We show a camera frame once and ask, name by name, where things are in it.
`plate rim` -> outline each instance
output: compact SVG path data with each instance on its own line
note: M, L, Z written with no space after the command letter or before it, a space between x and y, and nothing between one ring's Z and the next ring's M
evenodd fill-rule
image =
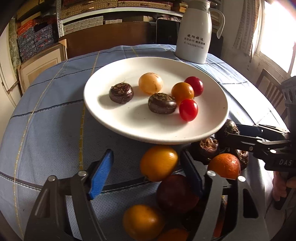
M111 62L109 64L113 64L113 63L116 63L116 62L119 62L119 61L123 61L123 60L126 60L126 59L132 59L132 58L158 58L158 59L165 59L165 60L169 60L169 61L177 61L177 60L174 60L174 59L170 59L170 58L163 58L163 57L154 57L154 56L140 56L140 57L131 57L131 58L123 58L123 59L120 59L120 60L117 60L117 61L114 61L114 62ZM177 61L179 62L180 64L186 64L186 65L189 65L187 63L184 63L182 61ZM106 67L107 65L109 64L106 64L105 66L101 67L100 69L98 69L97 71L101 70L102 68ZM224 119L220 122L220 124L214 128L212 131L208 131L206 132L205 134L203 135L199 135L201 136L202 138L198 138L198 139L204 139L204 138L207 138L208 136L211 136L213 135L214 133L216 133L223 125L224 123L226 122L227 118L228 118L228 115L229 115L229 104L228 104L228 100L227 100L227 97L226 97L226 94L224 92L224 90L222 89L222 87L217 83L217 81L212 78L208 73L194 67L194 66L191 66L189 65L190 67L192 68L195 68L197 69L198 71L201 71L203 72L204 74L206 74L209 78L211 78L218 86L219 88L222 90L222 92L224 93L225 95L225 99L226 99L226 104L227 104L227 112L226 112L226 115L224 117ZM134 140L138 140L138 141L142 141L142 142L146 142L146 143L151 143L151 144L160 144L160 145L180 145L180 144L188 144L188 143L192 143L192 142L196 142L198 140L196 140L196 138L194 137L191 137L191 138L182 138L182 139L175 139L175 140L160 140L160 139L156 139L156 138L149 138L149 137L141 137L139 135L135 135L135 134L130 134L130 133L127 133L125 131L121 131L115 127L113 127L112 125L109 125L108 123L102 121L100 118L98 118L94 113L93 111L91 110L91 108L88 106L87 104L87 101L86 101L86 98L85 98L85 91L86 91L86 85L88 83L88 81L90 80L90 78L96 73L94 72L90 77L89 79L87 80L85 86L84 86L84 89L83 89L83 100L84 100L84 104L85 106L87 107L88 111L91 113L91 115L99 122L101 123L103 126L105 126L106 128L108 128L109 130L117 133L117 134L120 134L122 136L125 136L127 138L130 138L130 139L134 139Z

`red cherry tomato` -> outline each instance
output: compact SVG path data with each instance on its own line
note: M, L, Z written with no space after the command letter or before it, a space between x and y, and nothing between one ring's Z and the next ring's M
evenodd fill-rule
M197 116L198 107L194 100L185 99L179 106L179 113L184 121L192 121Z
M203 92L203 84L201 80L195 76L188 77L184 81L187 84L190 84L194 90L194 97L200 96Z

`metal bolt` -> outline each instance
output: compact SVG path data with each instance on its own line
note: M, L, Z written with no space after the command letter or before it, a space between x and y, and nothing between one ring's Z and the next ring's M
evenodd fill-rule
M78 172L78 176L80 176L80 177L84 177L86 174L87 174L87 172L85 170Z
M207 171L207 175L210 177L216 176L216 173L214 171Z
M246 181L246 178L243 176L239 176L237 179L242 183Z
M53 182L53 181L55 180L55 178L56 178L56 176L49 176L49 177L48 177L48 180L49 180L50 182Z

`blue tablecloth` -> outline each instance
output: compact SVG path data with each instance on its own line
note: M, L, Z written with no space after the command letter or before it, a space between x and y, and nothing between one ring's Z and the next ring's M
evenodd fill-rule
M108 240L131 240L121 224L123 212L133 204L155 205L158 183L144 181L139 170L139 160L151 144L125 138L99 124L85 108L83 88L94 71L109 63L138 56L181 61L174 51L171 45L118 46L61 62L36 78L17 105L0 147L0 210L20 237L48 176L70 177L111 148L115 162L104 191L92 205ZM206 64L186 63L221 85L229 117L236 123L285 127L264 95L224 61L208 54ZM251 157L244 175L259 205L266 208L261 171L260 162ZM67 208L73 233L79 238L70 197Z

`white pitcher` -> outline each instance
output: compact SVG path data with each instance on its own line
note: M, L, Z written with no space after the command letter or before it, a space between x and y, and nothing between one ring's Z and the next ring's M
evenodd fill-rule
M219 39L224 28L225 17L223 13L210 8L210 2L207 0L189 1L178 34L176 47L178 58L197 64L205 63L212 35L211 11L217 12L221 16L221 24L217 31Z

